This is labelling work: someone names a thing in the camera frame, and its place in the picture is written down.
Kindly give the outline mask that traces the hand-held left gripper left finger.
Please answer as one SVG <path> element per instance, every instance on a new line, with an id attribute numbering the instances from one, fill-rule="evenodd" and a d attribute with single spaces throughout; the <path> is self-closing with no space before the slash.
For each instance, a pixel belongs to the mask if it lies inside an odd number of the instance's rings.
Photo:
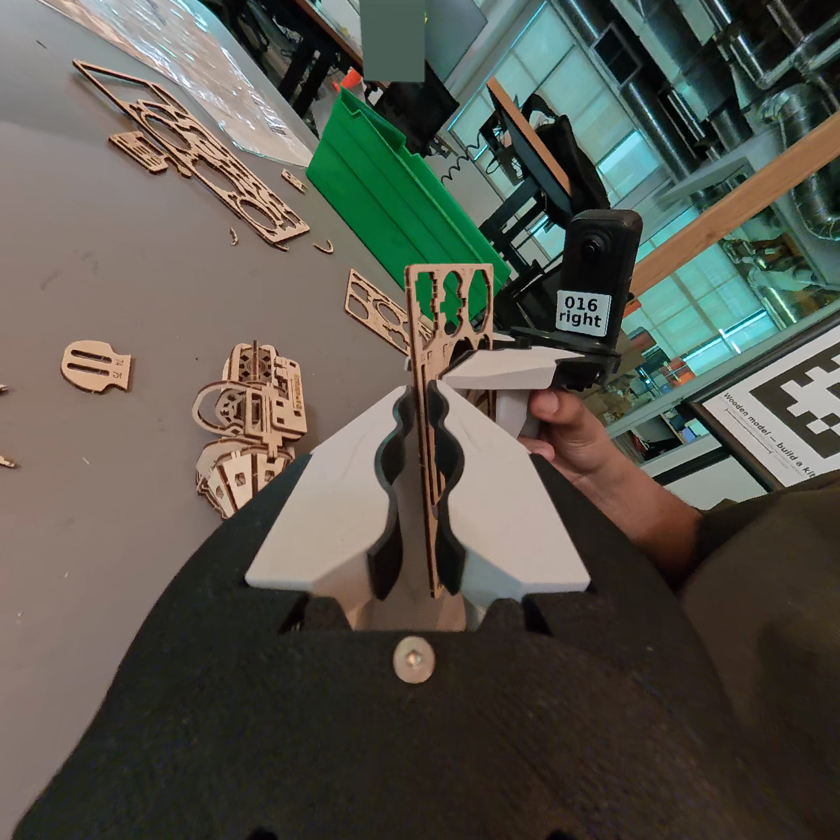
<path id="1" fill-rule="evenodd" d="M 394 488 L 406 461 L 413 388 L 395 388 L 316 447 L 248 568 L 248 585 L 340 604 L 352 629 L 403 567 Z"/>

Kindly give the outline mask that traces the laser-cut plywood parts sheet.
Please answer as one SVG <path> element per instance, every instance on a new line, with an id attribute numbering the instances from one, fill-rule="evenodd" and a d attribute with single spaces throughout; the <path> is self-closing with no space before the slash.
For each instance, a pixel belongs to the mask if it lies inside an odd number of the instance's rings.
<path id="1" fill-rule="evenodd" d="M 430 595 L 438 598 L 444 585 L 438 574 L 436 540 L 438 535 L 438 503 L 445 489 L 445 479 L 435 462 L 435 432 L 429 420 L 428 385 L 439 379 L 452 363 L 456 346 L 464 342 L 468 351 L 490 350 L 494 344 L 494 271 L 491 264 L 413 265 L 405 269 L 406 314 L 410 361 L 416 396 L 416 428 L 419 467 L 423 492 L 423 524 L 426 542 Z M 421 275 L 430 280 L 431 327 L 424 332 L 423 313 L 417 290 Z M 455 277 L 455 328 L 446 330 L 443 305 L 447 297 L 445 279 Z M 469 316 L 469 293 L 478 288 L 486 293 L 486 308 L 479 327 L 474 328 Z"/>

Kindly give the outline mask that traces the person's right forearm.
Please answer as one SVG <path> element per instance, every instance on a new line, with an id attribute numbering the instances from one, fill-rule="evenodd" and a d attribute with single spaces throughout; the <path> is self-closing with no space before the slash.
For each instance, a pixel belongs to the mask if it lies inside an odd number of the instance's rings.
<path id="1" fill-rule="evenodd" d="M 660 486 L 610 440 L 580 448 L 565 470 L 673 590 L 685 583 L 698 564 L 698 509 Z"/>

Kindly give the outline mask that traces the grey desk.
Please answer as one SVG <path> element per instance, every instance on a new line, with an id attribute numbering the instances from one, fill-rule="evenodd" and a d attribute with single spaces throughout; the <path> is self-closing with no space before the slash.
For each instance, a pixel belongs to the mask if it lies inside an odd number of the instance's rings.
<path id="1" fill-rule="evenodd" d="M 2 2 L 2 838 L 76 746 L 144 618 L 220 524 L 196 494 L 211 436 L 192 417 L 231 349 L 301 366 L 301 455 L 405 381 L 401 355 L 343 309 L 351 269 L 398 288 L 322 197 L 237 157 L 310 226 L 287 252 L 203 184 L 114 149 L 132 129 L 89 61 L 184 91 L 41 2 Z M 230 245 L 228 229 L 238 234 Z M 332 241 L 333 255 L 312 243 Z M 65 348 L 108 342 L 131 387 L 81 391 Z"/>

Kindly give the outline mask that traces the black backpack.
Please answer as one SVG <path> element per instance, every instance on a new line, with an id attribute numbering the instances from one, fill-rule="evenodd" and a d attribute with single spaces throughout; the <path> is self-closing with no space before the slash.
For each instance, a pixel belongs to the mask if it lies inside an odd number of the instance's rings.
<path id="1" fill-rule="evenodd" d="M 530 120 L 535 112 L 543 116 L 543 121 L 534 129 L 535 133 L 570 180 L 570 215 L 610 209 L 610 200 L 601 177 L 577 143 L 570 118 L 555 112 L 536 92 L 521 108 L 526 120 Z"/>

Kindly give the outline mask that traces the partly built wooden model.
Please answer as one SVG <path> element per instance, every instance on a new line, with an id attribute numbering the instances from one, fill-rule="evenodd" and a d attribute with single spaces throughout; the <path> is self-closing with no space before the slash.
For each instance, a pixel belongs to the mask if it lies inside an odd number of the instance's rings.
<path id="1" fill-rule="evenodd" d="M 196 492 L 230 519 L 291 464 L 308 431 L 300 365 L 273 345 L 239 343 L 192 417 L 215 436 L 196 461 Z"/>

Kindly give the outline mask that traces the plywood sheet with oval cutouts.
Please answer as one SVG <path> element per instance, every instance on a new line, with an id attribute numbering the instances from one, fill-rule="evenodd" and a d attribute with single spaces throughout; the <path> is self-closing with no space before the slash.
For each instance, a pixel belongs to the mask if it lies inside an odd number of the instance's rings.
<path id="1" fill-rule="evenodd" d="M 349 273 L 344 311 L 405 357 L 409 356 L 410 335 L 405 310 L 355 269 Z"/>

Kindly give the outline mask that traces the wooden beam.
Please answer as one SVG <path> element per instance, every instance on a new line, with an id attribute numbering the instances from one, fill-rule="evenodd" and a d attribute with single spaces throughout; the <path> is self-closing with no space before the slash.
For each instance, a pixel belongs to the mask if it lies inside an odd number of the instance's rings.
<path id="1" fill-rule="evenodd" d="M 639 297 L 716 244 L 839 155 L 835 113 L 637 262 L 630 291 Z"/>

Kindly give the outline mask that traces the wooden-top table with black legs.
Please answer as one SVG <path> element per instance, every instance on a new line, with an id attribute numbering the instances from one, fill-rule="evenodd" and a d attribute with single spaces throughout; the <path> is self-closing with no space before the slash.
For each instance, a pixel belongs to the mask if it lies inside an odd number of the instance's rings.
<path id="1" fill-rule="evenodd" d="M 528 265 L 514 248 L 514 240 L 551 207 L 571 215 L 571 181 L 496 77 L 490 77 L 486 87 L 522 178 L 479 231 L 510 266 L 523 272 Z"/>

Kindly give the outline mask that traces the poster with black-white marker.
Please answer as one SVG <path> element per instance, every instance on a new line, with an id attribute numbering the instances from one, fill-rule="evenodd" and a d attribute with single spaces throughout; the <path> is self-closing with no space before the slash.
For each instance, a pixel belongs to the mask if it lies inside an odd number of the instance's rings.
<path id="1" fill-rule="evenodd" d="M 689 406 L 767 490 L 838 470 L 838 325 L 796 337 Z"/>

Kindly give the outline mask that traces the silver ventilation ducts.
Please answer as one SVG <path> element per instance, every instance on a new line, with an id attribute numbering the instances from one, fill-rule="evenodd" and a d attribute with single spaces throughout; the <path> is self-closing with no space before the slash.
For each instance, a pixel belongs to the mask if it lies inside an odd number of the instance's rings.
<path id="1" fill-rule="evenodd" d="M 648 234 L 783 149 L 760 111 L 797 83 L 838 110 L 838 2 L 553 2 L 657 161 Z"/>

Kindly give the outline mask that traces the large emptied plywood parts sheet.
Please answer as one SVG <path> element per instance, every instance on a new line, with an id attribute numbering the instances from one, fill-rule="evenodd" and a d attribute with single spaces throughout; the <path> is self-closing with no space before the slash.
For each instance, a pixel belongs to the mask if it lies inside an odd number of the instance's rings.
<path id="1" fill-rule="evenodd" d="M 269 246 L 286 251 L 287 241 L 309 225 L 237 155 L 160 84 L 81 59 L 72 66 L 167 156 L 185 179 L 200 182 Z"/>

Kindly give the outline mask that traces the slotted rounded wooden piece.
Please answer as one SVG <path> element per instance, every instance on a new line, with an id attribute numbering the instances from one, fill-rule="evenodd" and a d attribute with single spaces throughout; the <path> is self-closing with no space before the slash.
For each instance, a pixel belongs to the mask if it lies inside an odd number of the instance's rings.
<path id="1" fill-rule="evenodd" d="M 108 342 L 78 340 L 64 350 L 60 372 L 81 391 L 102 394 L 111 387 L 128 392 L 133 358 L 117 353 Z"/>

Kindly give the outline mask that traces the person's dark shirt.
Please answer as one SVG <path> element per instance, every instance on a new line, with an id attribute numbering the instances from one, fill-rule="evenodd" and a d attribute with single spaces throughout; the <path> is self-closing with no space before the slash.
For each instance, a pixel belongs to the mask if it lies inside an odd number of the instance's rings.
<path id="1" fill-rule="evenodd" d="M 838 472 L 708 511 L 681 589 L 768 781 L 838 838 Z"/>

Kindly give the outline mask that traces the small plywood parts sheet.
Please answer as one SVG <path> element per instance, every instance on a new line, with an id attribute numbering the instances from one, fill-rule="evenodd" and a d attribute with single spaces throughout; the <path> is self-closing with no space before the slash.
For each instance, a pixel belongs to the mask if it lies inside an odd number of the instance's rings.
<path id="1" fill-rule="evenodd" d="M 114 133 L 108 142 L 151 174 L 162 174 L 169 168 L 166 154 L 142 131 Z"/>

